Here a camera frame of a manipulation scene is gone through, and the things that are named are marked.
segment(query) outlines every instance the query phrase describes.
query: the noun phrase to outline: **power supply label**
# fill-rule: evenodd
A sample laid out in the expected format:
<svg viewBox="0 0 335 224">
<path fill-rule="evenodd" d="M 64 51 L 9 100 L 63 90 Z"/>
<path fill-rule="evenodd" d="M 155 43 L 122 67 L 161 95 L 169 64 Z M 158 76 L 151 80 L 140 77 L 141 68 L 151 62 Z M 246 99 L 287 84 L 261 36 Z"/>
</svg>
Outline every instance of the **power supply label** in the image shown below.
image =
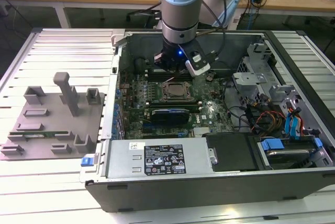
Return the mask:
<svg viewBox="0 0 335 224">
<path fill-rule="evenodd" d="M 186 173 L 183 145 L 145 146 L 144 172 L 146 175 Z"/>
</svg>

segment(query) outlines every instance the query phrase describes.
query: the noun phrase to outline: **white paper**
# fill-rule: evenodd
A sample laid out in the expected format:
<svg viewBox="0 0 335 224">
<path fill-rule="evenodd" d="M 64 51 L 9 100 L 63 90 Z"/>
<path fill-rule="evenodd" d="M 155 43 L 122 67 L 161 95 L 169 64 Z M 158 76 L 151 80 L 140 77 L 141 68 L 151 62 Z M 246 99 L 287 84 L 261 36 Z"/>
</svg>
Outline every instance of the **white paper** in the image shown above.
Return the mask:
<svg viewBox="0 0 335 224">
<path fill-rule="evenodd" d="M 130 142 L 129 149 L 130 150 L 143 150 L 145 145 L 146 145 L 145 142 Z"/>
</svg>

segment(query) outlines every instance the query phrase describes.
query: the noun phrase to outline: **motherboard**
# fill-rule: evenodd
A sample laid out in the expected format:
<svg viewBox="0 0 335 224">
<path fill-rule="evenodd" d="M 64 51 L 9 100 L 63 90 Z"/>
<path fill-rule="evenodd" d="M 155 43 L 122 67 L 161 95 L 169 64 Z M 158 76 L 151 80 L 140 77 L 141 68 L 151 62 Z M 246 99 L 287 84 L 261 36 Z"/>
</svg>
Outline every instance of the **motherboard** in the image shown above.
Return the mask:
<svg viewBox="0 0 335 224">
<path fill-rule="evenodd" d="M 222 99 L 225 81 L 215 73 L 170 82 L 159 74 L 122 73 L 124 138 L 186 138 L 233 131 Z"/>
</svg>

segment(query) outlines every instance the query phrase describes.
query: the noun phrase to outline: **metal slotted surface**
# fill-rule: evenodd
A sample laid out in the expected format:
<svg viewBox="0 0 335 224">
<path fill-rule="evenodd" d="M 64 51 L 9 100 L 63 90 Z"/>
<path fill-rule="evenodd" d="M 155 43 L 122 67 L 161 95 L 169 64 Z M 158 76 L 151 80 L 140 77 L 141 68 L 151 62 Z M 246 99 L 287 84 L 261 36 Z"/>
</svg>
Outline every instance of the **metal slotted surface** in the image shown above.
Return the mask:
<svg viewBox="0 0 335 224">
<path fill-rule="evenodd" d="M 68 72 L 77 92 L 97 87 L 107 94 L 114 50 L 111 29 L 44 29 L 33 36 L 0 91 L 0 145 L 7 140 L 26 100 L 28 86 L 60 93 L 56 72 Z"/>
<path fill-rule="evenodd" d="M 327 57 L 312 41 L 294 31 L 275 31 L 275 36 L 298 66 L 307 81 L 335 116 L 335 70 Z M 276 65 L 286 84 L 290 78 L 278 62 Z"/>
</svg>

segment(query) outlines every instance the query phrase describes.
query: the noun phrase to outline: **floor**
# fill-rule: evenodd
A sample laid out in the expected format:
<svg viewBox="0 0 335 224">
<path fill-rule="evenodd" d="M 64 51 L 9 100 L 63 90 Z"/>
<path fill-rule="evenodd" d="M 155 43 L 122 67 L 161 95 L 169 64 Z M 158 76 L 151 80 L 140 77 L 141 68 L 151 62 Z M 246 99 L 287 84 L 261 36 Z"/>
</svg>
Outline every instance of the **floor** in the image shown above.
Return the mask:
<svg viewBox="0 0 335 224">
<path fill-rule="evenodd" d="M 59 22 L 53 8 L 46 7 L 19 7 L 19 12 L 32 24 L 33 27 L 59 28 Z M 144 28 L 146 16 L 132 16 L 126 21 L 126 13 L 131 10 L 105 10 L 105 20 L 100 20 L 98 9 L 68 8 L 73 28 Z M 238 29 L 246 29 L 248 17 L 241 21 Z M 255 30 L 303 30 L 313 42 L 323 50 L 335 36 L 335 27 L 330 24 L 331 17 L 309 17 L 309 24 L 305 24 L 306 17 L 293 16 L 288 25 L 283 25 L 285 16 L 259 15 L 252 25 Z M 31 28 L 10 8 L 7 17 L 0 19 L 0 78 L 5 73 L 24 43 L 24 36 L 28 36 Z M 326 55 L 335 62 L 335 42 L 328 48 Z"/>
</svg>

